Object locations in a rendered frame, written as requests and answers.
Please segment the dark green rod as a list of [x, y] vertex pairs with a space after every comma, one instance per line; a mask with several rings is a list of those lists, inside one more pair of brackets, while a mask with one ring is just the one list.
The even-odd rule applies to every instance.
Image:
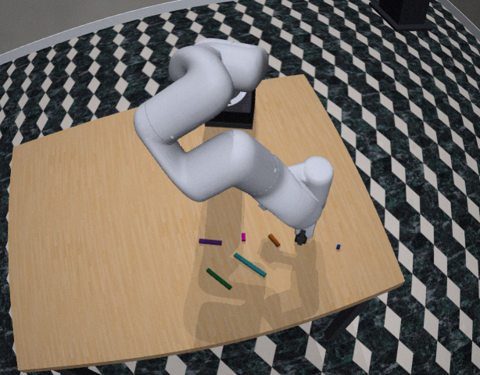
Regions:
[[206, 272], [209, 275], [211, 275], [213, 278], [215, 278], [217, 281], [219, 281], [221, 284], [223, 284], [228, 290], [232, 289], [232, 286], [229, 283], [227, 283], [225, 280], [223, 280], [221, 277], [215, 274], [210, 268], [208, 268]]

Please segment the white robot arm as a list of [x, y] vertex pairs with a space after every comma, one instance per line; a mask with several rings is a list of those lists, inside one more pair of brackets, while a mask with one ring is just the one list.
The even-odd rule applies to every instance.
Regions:
[[134, 128], [140, 140], [174, 185], [195, 202], [235, 187], [289, 227], [314, 225], [334, 176], [325, 158], [311, 156], [286, 166], [242, 130], [222, 132], [189, 152], [181, 147], [179, 138], [254, 91], [269, 63], [267, 51], [256, 45], [204, 38], [190, 46], [170, 59], [173, 83], [136, 109]]

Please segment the orange rod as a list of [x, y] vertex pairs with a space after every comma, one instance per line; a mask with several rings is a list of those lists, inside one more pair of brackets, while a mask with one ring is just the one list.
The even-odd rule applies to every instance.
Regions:
[[275, 244], [276, 247], [280, 246], [280, 243], [278, 240], [274, 237], [273, 234], [269, 234], [268, 237], [271, 239], [271, 241]]

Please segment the purple rod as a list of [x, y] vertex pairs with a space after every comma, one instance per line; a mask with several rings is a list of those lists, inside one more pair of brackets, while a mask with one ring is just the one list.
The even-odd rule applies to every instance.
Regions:
[[222, 245], [222, 241], [218, 240], [210, 240], [210, 239], [199, 239], [200, 244], [207, 244], [207, 245]]

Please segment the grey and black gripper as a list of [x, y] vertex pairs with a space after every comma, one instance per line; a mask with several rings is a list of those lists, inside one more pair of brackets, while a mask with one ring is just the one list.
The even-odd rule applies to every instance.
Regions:
[[314, 233], [316, 223], [314, 225], [312, 225], [311, 227], [308, 227], [308, 228], [303, 229], [303, 230], [296, 230], [295, 229], [296, 237], [295, 237], [294, 242], [297, 242], [298, 245], [306, 244], [307, 238], [312, 238], [313, 237], [313, 233]]

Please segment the turquoise rod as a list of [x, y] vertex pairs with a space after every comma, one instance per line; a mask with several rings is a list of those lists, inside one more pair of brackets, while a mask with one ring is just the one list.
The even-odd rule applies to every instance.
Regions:
[[249, 262], [247, 259], [243, 258], [242, 256], [240, 256], [237, 252], [234, 254], [234, 257], [236, 259], [238, 259], [239, 261], [241, 261], [242, 263], [244, 263], [245, 265], [247, 265], [249, 268], [251, 268], [252, 270], [254, 270], [255, 272], [257, 272], [259, 275], [261, 275], [262, 277], [265, 277], [267, 274], [265, 272], [263, 272], [260, 268], [258, 268], [257, 266], [253, 265], [251, 262]]

